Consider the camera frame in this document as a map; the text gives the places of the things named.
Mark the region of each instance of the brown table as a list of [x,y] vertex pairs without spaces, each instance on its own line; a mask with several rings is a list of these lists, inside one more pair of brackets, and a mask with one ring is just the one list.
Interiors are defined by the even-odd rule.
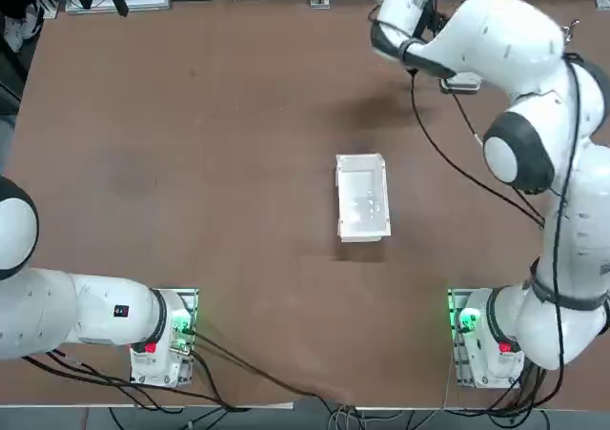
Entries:
[[[593,0],[535,2],[562,24],[579,18],[571,49],[610,70],[608,14]],[[9,173],[42,218],[33,265],[197,287],[200,326],[292,384],[362,406],[439,407],[446,289],[520,282],[541,236],[424,140],[407,75],[370,50],[371,6],[217,1],[47,22]],[[446,153],[498,187],[436,80],[419,78],[417,102]],[[487,87],[464,104],[484,132],[506,99]],[[341,246],[335,154],[366,152],[387,163],[392,236]],[[128,375],[125,349],[71,352]],[[598,392],[609,353],[610,337],[596,341],[551,405],[610,409]],[[228,401],[294,397],[210,359]],[[125,400],[22,361],[3,362],[0,376],[11,384],[2,403]],[[451,383],[453,406],[497,395],[458,397],[453,373]]]

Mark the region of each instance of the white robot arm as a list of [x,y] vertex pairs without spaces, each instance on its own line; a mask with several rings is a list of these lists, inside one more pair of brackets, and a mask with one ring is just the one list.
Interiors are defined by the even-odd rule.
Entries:
[[608,324],[610,150],[590,137],[610,113],[610,81],[594,64],[566,59],[560,26],[523,1],[467,0],[430,42],[421,36],[431,0],[377,1],[374,49],[438,78],[473,72],[504,90],[511,106],[484,136],[489,170],[528,194],[554,194],[545,216],[542,255],[530,278],[522,285],[476,290],[468,300],[466,313],[480,315],[464,337],[475,384],[510,386],[524,356],[557,369],[553,248],[559,193],[574,139],[557,273],[564,362],[578,356]]
[[30,268],[37,240],[33,201],[0,176],[0,359],[48,352],[64,342],[130,345],[134,380],[188,382],[188,340],[174,326],[192,327],[193,316],[177,292]]

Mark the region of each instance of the cable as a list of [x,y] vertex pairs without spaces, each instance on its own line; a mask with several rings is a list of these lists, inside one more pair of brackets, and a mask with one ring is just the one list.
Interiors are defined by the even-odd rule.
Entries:
[[546,411],[544,411],[543,409],[540,409],[540,412],[542,413],[542,416],[544,417],[544,424],[546,426],[546,430],[551,430],[551,421],[549,420],[549,415],[546,414]]
[[101,0],[101,1],[100,1],[99,3],[97,3],[95,6],[91,6],[90,8],[85,9],[85,8],[83,8],[81,5],[76,4],[75,2],[73,2],[72,0],[68,0],[68,1],[70,1],[70,2],[71,2],[71,4],[72,4],[73,6],[75,6],[75,7],[79,8],[79,9],[82,9],[82,10],[91,10],[91,9],[95,9],[95,8],[100,7],[102,4],[104,4],[104,3],[106,2],[106,0]]
[[409,430],[409,427],[411,426],[411,421],[413,420],[413,416],[416,414],[415,409],[413,411],[411,411],[411,414],[409,415],[409,418],[407,419],[407,425],[404,427],[404,430]]
[[572,148],[570,149],[570,156],[568,159],[568,168],[565,174],[565,179],[563,181],[563,186],[561,187],[561,196],[559,198],[559,208],[557,212],[557,223],[555,227],[555,237],[553,240],[553,294],[555,296],[555,315],[557,318],[557,332],[559,337],[559,376],[553,391],[544,399],[536,402],[536,406],[540,406],[541,404],[546,403],[558,393],[559,389],[563,384],[563,373],[565,369],[563,327],[561,326],[561,308],[559,306],[559,238],[561,235],[561,222],[563,221],[563,211],[565,209],[566,196],[568,193],[568,187],[570,185],[570,178],[572,177],[572,170],[574,168],[574,157],[576,156],[576,149],[579,143],[580,134],[580,84],[579,79],[576,75],[576,71],[574,70],[574,66],[572,66],[572,63],[570,61],[571,59],[576,58],[576,56],[577,55],[573,54],[564,55],[565,65],[568,71],[570,72],[570,75],[574,79],[574,86],[576,92],[576,123],[574,126],[574,138],[572,139]]
[[215,408],[212,411],[208,411],[205,414],[202,414],[201,416],[199,416],[198,418],[195,418],[193,420],[189,420],[187,423],[185,423],[184,425],[182,425],[178,430],[188,430],[188,429],[192,429],[193,426],[198,423],[200,420],[204,420],[205,418],[207,418],[208,416],[211,416],[212,414],[217,413],[218,411],[220,411],[222,408]]
[[443,160],[445,160],[445,162],[451,166],[454,170],[456,170],[458,173],[460,173],[461,175],[463,175],[464,177],[466,177],[468,180],[470,180],[471,182],[475,183],[476,185],[478,185],[481,189],[489,192],[492,195],[497,196],[498,198],[502,199],[503,201],[505,201],[506,203],[510,204],[511,206],[519,209],[522,213],[524,213],[525,215],[527,215],[528,217],[530,217],[534,222],[537,223],[537,225],[540,228],[543,228],[544,226],[542,225],[542,222],[540,222],[540,220],[538,220],[537,218],[535,218],[532,214],[530,214],[528,211],[526,211],[523,207],[519,206],[515,201],[513,201],[510,198],[507,198],[506,196],[504,196],[503,194],[501,194],[500,192],[495,191],[494,189],[488,187],[487,185],[483,184],[482,182],[480,182],[478,179],[476,179],[475,177],[473,177],[472,175],[466,173],[464,170],[462,170],[458,165],[456,165],[438,146],[438,144],[435,142],[435,140],[432,138],[432,136],[430,136],[430,134],[428,133],[428,130],[426,129],[425,125],[423,124],[423,121],[421,120],[421,116],[419,115],[419,110],[417,109],[417,104],[416,104],[416,94],[415,94],[415,90],[416,90],[416,77],[414,74],[412,74],[411,77],[411,105],[413,107],[413,112],[416,115],[416,120],[417,123],[419,124],[419,127],[421,128],[421,130],[423,131],[424,135],[426,136],[426,139],[428,140],[428,142],[430,143],[430,145],[432,145],[432,147],[435,149],[435,151],[437,151],[437,153],[442,157]]
[[[72,361],[76,361],[78,364],[82,365],[84,368],[87,368],[87,370],[83,370],[81,368],[72,366],[72,365],[68,365],[65,361],[57,358],[55,356],[55,354],[63,357],[64,359],[70,359]],[[121,392],[123,395],[125,395],[126,397],[128,397],[129,399],[131,399],[136,405],[138,405],[139,407],[141,407],[142,409],[146,410],[146,411],[161,411],[164,414],[180,414],[184,411],[184,409],[180,409],[180,410],[169,410],[167,408],[164,408],[163,406],[159,405],[148,393],[146,393],[145,391],[141,390],[139,388],[139,384],[132,384],[130,382],[127,382],[126,380],[123,380],[121,378],[116,378],[116,377],[110,377],[110,376],[105,376],[102,375],[99,371],[97,371],[95,368],[93,368],[92,366],[88,365],[87,363],[83,363],[81,361],[75,360],[73,358],[69,358],[66,354],[64,354],[63,352],[61,352],[58,349],[53,350],[52,352],[48,352],[47,356],[49,358],[51,358],[53,361],[55,361],[56,363],[60,364],[61,366],[63,366],[64,368],[73,371],[75,373],[81,373],[87,376],[93,376],[99,379],[103,379],[105,380],[107,383],[113,383],[113,381],[118,381],[121,382],[123,384],[125,384],[124,386],[118,385],[116,384],[115,387],[116,389]],[[143,404],[141,401],[139,401],[138,399],[136,399],[132,394],[130,394],[129,392],[127,392],[126,390],[123,390],[123,387],[127,387],[127,388],[132,388],[133,390],[136,390],[137,392],[141,393],[142,395],[144,395],[144,397],[146,397],[148,399],[148,401],[151,402],[153,408],[148,407],[147,405]]]
[[[67,379],[75,379],[75,380],[79,380],[81,382],[86,382],[89,384],[95,384],[95,385],[101,385],[103,387],[116,387],[115,383],[109,383],[106,381],[101,381],[101,380],[95,380],[95,379],[89,379],[89,378],[85,378],[82,376],[77,376],[77,375],[73,375],[70,373],[66,373],[64,371],[61,370],[57,370],[56,368],[53,368],[45,363],[42,363],[34,358],[31,357],[22,357],[23,360],[25,360],[27,363],[35,366],[36,368],[39,368],[43,371],[46,371],[47,373],[51,373],[52,375],[55,376],[59,376],[61,378],[67,378]],[[114,380],[114,377],[111,376],[107,376],[106,378],[112,379]],[[177,394],[177,395],[183,395],[185,397],[195,397],[197,399],[206,399],[207,401],[212,401],[216,404],[220,404],[216,401],[216,399],[214,397],[209,397],[207,395],[204,394],[196,394],[195,392],[187,392],[185,390],[180,390],[180,389],[173,389],[172,387],[164,387],[162,385],[152,385],[152,384],[137,384],[136,386],[138,389],[155,389],[155,390],[164,390],[167,392],[171,392],[173,394]]]
[[434,417],[434,416],[437,414],[437,412],[438,412],[438,411],[439,411],[439,410],[437,409],[437,410],[433,411],[432,413],[430,413],[430,414],[429,414],[429,415],[428,415],[426,418],[424,418],[424,419],[423,419],[423,420],[422,420],[422,421],[421,421],[419,424],[417,424],[415,427],[411,428],[410,430],[417,430],[419,427],[422,427],[423,425],[425,425],[426,423],[428,423],[428,421],[429,421],[431,418],[433,418],[433,417]]
[[108,408],[108,411],[111,413],[112,420],[114,420],[114,423],[119,428],[119,430],[125,430],[125,427],[121,425],[121,422],[119,422],[116,416],[114,415],[114,411],[112,410],[112,408]]
[[225,411],[225,413],[222,416],[218,416],[218,418],[214,422],[212,422],[210,425],[208,425],[206,427],[206,430],[211,430],[215,425],[220,423],[220,421],[225,419],[228,415],[229,415],[229,411]]
[[[459,101],[458,96],[456,94],[452,94],[452,96],[456,100],[457,107],[459,108],[459,112],[461,113],[461,116],[464,118],[464,121],[466,122],[466,126],[468,127],[468,130],[470,130],[470,133],[472,133],[472,135],[475,137],[475,140],[477,141],[477,143],[482,147],[483,141],[478,136],[478,133],[475,131],[475,127],[473,127],[473,124],[470,121],[470,118],[468,117],[468,114],[464,110],[463,106],[461,105],[461,102]],[[523,196],[523,194],[518,189],[516,189],[515,187],[512,187],[512,189],[517,194],[517,196],[520,198],[520,200],[529,208],[529,210],[532,212],[532,214],[534,214],[536,217],[538,217],[539,220],[542,222],[542,225],[544,225],[544,216],[538,212],[538,210],[527,200],[527,198],[525,196]]]
[[230,358],[234,359],[235,361],[237,361],[238,363],[241,363],[242,368],[246,369],[246,370],[250,370],[250,372],[254,372],[256,374],[258,374],[259,376],[263,377],[266,380],[269,380],[270,382],[274,383],[275,385],[288,390],[289,392],[292,392],[294,394],[300,395],[302,397],[314,397],[316,399],[319,399],[322,404],[324,404],[324,407],[326,407],[326,409],[328,410],[328,412],[330,414],[333,414],[333,411],[331,410],[331,408],[328,406],[328,404],[326,403],[326,401],[318,394],[315,394],[313,392],[307,392],[305,390],[301,390],[298,389],[296,387],[293,387],[290,384],[287,384],[286,382],[270,375],[269,373],[264,372],[263,370],[256,368],[255,366],[253,366],[252,364],[250,364],[249,362],[247,362],[246,360],[244,360],[243,358],[238,357],[237,355],[233,354],[231,351],[225,349],[224,347],[222,347],[221,345],[219,345],[218,343],[214,342],[213,340],[204,337],[203,335],[197,333],[194,330],[191,329],[184,329],[182,330],[182,333],[185,335],[192,335],[195,336],[199,339],[201,339],[204,342],[207,342],[208,344],[210,344],[211,346],[213,346],[214,348],[218,349],[220,352],[222,352],[223,354],[226,354],[227,356],[229,356]]
[[230,412],[250,411],[250,409],[248,409],[248,408],[235,408],[234,406],[231,406],[229,403],[227,403],[224,399],[222,399],[220,397],[220,393],[218,392],[218,388],[216,387],[216,383],[214,382],[214,378],[212,376],[212,371],[210,370],[208,363],[206,363],[206,361],[198,353],[196,353],[196,351],[191,351],[191,355],[202,366],[203,371],[206,375],[206,378],[208,379],[208,383],[210,384],[210,388],[212,389],[212,392],[213,392],[214,396],[216,397],[216,400],[220,403],[220,405],[226,411],[230,411]]

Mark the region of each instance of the green light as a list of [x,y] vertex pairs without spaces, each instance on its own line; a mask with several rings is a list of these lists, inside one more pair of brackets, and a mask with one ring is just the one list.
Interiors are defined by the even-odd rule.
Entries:
[[461,333],[474,332],[477,329],[478,320],[480,319],[480,311],[473,308],[464,308],[459,313],[459,327]]

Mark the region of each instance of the plastic box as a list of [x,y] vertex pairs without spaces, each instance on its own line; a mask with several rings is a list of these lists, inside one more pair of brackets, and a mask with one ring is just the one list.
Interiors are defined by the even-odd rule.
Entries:
[[390,235],[385,161],[381,154],[337,155],[338,235],[342,242],[379,241]]

